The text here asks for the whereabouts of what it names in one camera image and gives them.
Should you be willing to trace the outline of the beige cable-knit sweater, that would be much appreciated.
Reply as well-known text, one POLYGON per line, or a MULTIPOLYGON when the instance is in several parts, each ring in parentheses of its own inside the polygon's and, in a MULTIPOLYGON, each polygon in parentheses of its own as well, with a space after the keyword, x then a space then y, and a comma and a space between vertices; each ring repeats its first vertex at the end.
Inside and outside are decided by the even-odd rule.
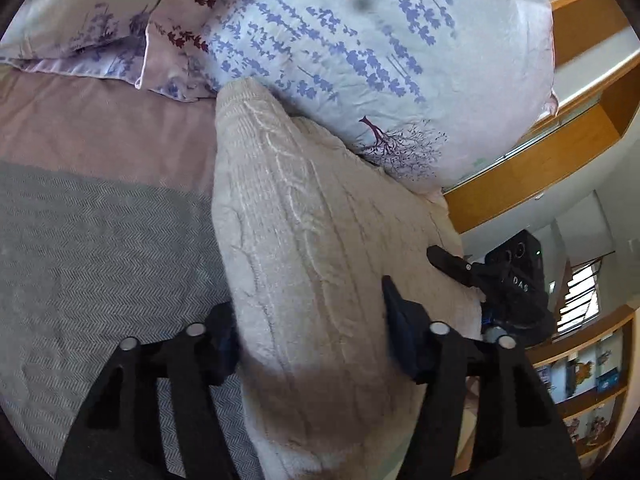
POLYGON ((242 346, 245 423, 269 479, 387 479, 424 396, 390 354, 382 278, 461 335, 476 293, 426 251, 462 251, 442 200, 408 191, 259 82, 216 102, 212 217, 242 346))

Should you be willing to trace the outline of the pink floral pillow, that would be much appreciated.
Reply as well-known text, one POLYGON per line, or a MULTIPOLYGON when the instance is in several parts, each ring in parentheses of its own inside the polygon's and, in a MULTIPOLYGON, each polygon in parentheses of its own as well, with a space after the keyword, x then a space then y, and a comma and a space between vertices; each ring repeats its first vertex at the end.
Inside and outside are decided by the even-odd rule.
POLYGON ((25 0, 1 39, 1 62, 25 72, 138 83, 160 0, 25 0))
POLYGON ((162 0, 142 88, 252 77, 418 193, 513 148, 553 94, 549 0, 162 0))

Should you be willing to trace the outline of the wooden bookshelf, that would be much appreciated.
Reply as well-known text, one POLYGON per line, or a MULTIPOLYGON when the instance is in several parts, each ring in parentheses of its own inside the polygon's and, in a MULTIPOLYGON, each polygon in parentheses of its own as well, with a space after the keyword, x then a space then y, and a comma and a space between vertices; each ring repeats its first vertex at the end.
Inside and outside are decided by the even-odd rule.
POLYGON ((572 440, 585 478, 626 430, 638 341, 637 309, 629 304, 590 320, 571 316, 559 335, 528 350, 572 440))

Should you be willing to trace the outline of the grey pink checked bedsheet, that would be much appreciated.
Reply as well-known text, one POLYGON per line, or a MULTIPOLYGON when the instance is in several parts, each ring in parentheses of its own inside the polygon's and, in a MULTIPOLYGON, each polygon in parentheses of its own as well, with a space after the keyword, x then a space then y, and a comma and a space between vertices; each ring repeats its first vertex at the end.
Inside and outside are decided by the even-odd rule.
POLYGON ((229 297, 210 218, 215 104, 1 71, 1 456, 54 474, 116 344, 229 297))

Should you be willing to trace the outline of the wooden headboard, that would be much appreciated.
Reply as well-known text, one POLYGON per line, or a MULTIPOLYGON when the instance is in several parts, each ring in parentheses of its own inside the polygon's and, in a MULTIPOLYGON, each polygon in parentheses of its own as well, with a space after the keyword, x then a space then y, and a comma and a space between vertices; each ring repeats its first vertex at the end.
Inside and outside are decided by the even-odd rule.
POLYGON ((617 143, 639 108, 639 46, 615 0, 552 3, 556 114, 506 156, 445 195, 460 233, 514 209, 617 143))

